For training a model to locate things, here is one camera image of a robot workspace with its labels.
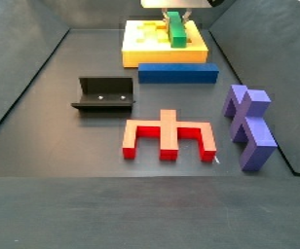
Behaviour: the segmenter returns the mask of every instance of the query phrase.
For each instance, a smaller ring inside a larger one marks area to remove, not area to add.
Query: blue toy block
[[[214,63],[139,63],[139,84],[210,83],[218,80],[219,69]]]
[[[277,144],[264,114],[272,101],[264,90],[232,85],[225,100],[224,114],[233,117],[229,128],[232,141],[248,143],[240,158],[244,171],[258,171],[269,159]]]

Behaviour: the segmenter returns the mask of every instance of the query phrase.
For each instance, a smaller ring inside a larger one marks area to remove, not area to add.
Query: red block
[[[210,123],[178,122],[175,110],[161,110],[159,121],[127,120],[125,125],[125,158],[135,158],[137,137],[161,139],[159,160],[175,160],[178,138],[197,139],[199,159],[213,161],[217,154],[215,139]]]

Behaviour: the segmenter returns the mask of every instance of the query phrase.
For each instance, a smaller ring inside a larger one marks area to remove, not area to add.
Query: gray wall
[[[67,31],[36,0],[0,0],[0,121]]]
[[[300,173],[300,2],[237,0],[210,30],[242,83],[272,96],[268,122]]]
[[[141,0],[40,0],[71,28],[125,28],[127,19],[162,18],[161,10],[143,9]],[[236,0],[193,11],[191,19],[209,28]]]

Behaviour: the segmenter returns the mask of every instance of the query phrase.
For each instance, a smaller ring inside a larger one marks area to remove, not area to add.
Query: gray surface
[[[0,249],[297,249],[300,179],[0,179]]]
[[[230,120],[222,116],[236,78],[207,31],[203,36],[209,61],[221,69],[218,82],[139,85],[137,70],[122,67],[123,32],[73,30],[0,126],[0,176],[244,176],[238,165],[242,148],[230,142]],[[211,122],[219,163],[199,161],[193,140],[179,140],[177,162],[158,160],[157,139],[141,139],[137,159],[125,160],[125,119],[81,116],[71,107],[79,101],[82,75],[133,77],[134,119],[158,120],[161,109],[177,109],[181,121]],[[278,152],[256,175],[290,175]]]
[[[268,122],[300,173],[300,2],[238,0],[211,33],[242,83],[274,101]]]
[[[122,29],[129,19],[162,18],[161,10],[143,9],[141,0],[40,0],[71,28]],[[195,9],[190,19],[210,27],[236,0],[211,9]]]
[[[0,120],[67,31],[40,2],[0,0]]]

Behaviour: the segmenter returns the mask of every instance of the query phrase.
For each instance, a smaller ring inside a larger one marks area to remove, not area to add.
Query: black bracket
[[[73,103],[81,111],[130,109],[133,107],[131,77],[79,77],[82,98]]]

